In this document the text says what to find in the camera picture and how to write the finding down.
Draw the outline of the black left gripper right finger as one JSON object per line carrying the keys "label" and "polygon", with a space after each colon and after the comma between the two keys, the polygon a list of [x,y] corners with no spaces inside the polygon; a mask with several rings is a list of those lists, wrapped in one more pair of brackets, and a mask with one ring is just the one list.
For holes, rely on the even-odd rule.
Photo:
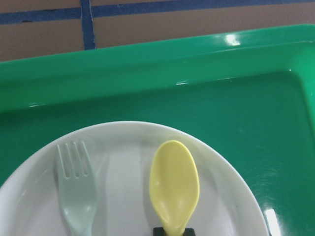
{"label": "black left gripper right finger", "polygon": [[183,236],[195,236],[195,231],[193,228],[185,228]]}

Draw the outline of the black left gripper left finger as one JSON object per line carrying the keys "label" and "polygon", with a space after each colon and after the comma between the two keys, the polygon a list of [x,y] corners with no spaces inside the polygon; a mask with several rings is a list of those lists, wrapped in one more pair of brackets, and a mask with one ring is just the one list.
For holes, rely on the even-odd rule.
{"label": "black left gripper left finger", "polygon": [[163,227],[155,227],[153,228],[153,236],[166,236]]}

